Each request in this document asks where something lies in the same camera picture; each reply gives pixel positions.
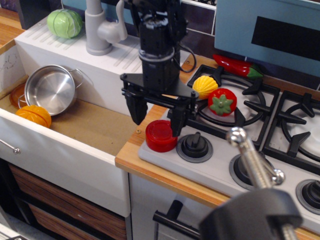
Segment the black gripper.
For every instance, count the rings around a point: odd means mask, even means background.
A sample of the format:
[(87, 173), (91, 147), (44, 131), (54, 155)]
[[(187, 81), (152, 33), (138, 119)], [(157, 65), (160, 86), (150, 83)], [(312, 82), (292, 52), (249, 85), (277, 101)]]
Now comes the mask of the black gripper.
[(180, 72), (187, 72), (180, 65), (180, 49), (173, 48), (164, 55), (153, 55), (141, 49), (138, 55), (142, 73), (123, 73), (120, 76), (130, 116), (136, 125), (140, 125), (147, 114), (147, 103), (172, 109), (172, 136), (178, 137), (188, 118), (196, 115), (199, 96), (180, 80)]

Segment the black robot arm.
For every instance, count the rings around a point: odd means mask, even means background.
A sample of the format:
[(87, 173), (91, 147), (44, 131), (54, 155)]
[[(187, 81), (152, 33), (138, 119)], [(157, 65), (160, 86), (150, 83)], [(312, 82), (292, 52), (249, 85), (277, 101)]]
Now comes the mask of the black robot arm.
[(172, 135), (178, 137), (189, 118), (196, 116), (198, 93), (180, 80), (180, 50), (189, 50), (179, 0), (129, 0), (133, 23), (140, 39), (138, 56), (142, 73), (124, 73), (122, 94), (133, 122), (145, 119), (148, 103), (171, 110)]

